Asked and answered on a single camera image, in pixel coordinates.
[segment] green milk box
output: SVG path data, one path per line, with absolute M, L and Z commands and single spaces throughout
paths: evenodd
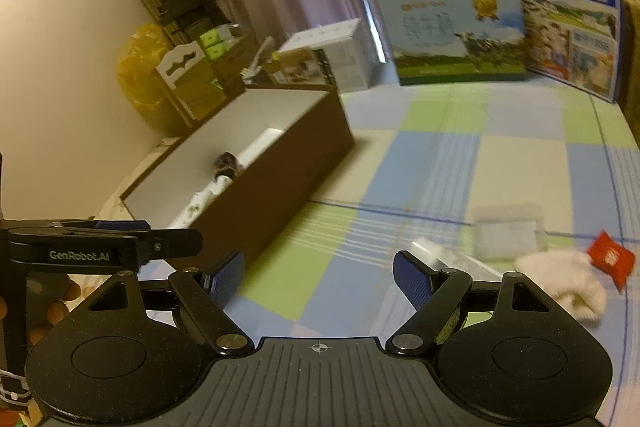
M 521 0 L 378 0 L 400 84 L 521 80 Z

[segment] open box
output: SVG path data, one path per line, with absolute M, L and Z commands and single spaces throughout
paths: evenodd
M 251 263 L 353 144 L 333 87 L 252 86 L 178 140 L 122 200 L 134 219 L 168 228 L 228 151 L 244 171 L 191 225 L 203 236 L 200 254 L 171 264 L 207 269 L 231 250 Z

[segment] ribbed black surface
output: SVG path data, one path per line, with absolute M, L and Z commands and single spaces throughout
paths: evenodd
M 45 427 L 62 425 L 56 420 L 45 423 Z M 496 424 L 461 409 L 437 387 L 423 364 L 385 355 L 375 339 L 265 339 L 251 356 L 217 362 L 185 402 L 139 425 L 491 427 Z

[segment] plaid tablecloth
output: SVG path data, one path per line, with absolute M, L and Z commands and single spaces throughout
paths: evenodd
M 537 203 L 552 247 L 607 230 L 640 253 L 640 152 L 617 105 L 542 78 L 378 86 L 345 95 L 356 148 L 250 268 L 226 311 L 261 336 L 386 340 L 414 313 L 396 251 L 424 236 L 471 252 L 476 206 Z M 640 271 L 590 331 L 614 380 L 599 419 L 640 417 Z

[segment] tablecloth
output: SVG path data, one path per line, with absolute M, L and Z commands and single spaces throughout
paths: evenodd
M 640 152 L 617 105 L 543 78 L 389 84 L 343 102 L 355 149 L 248 270 L 226 309 L 254 341 L 384 342 L 414 313 L 393 282 L 396 251 L 423 236 L 471 253 L 477 206 L 537 203 L 550 247 L 585 248 L 607 230 L 640 253 Z M 614 366 L 598 418 L 636 425 L 640 271 L 622 293 L 598 277 L 607 311 L 589 329 Z

